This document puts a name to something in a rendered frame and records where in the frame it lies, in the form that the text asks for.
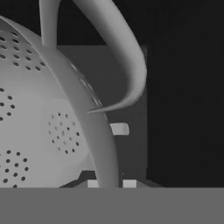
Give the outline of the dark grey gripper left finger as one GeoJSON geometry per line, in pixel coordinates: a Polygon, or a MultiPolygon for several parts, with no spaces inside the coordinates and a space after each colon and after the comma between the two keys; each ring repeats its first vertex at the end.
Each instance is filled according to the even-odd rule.
{"type": "Polygon", "coordinates": [[[63,175],[59,188],[87,187],[89,180],[96,180],[94,171],[74,171],[63,175]]]}

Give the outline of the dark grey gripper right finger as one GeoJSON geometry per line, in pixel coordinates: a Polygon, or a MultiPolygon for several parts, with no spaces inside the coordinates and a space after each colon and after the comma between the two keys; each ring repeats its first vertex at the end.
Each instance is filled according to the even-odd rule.
{"type": "Polygon", "coordinates": [[[144,172],[121,171],[121,180],[123,188],[161,188],[162,186],[146,178],[144,172]]]}

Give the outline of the white colander with holes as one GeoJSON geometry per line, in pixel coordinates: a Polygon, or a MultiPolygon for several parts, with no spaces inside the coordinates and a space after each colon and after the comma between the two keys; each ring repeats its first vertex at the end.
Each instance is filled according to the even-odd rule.
{"type": "Polygon", "coordinates": [[[0,15],[0,188],[58,188],[84,171],[100,187],[121,184],[114,137],[125,123],[106,114],[143,95],[144,53],[113,0],[73,0],[100,33],[128,80],[103,106],[81,70],[57,48],[61,0],[38,0],[41,33],[0,15]]]}

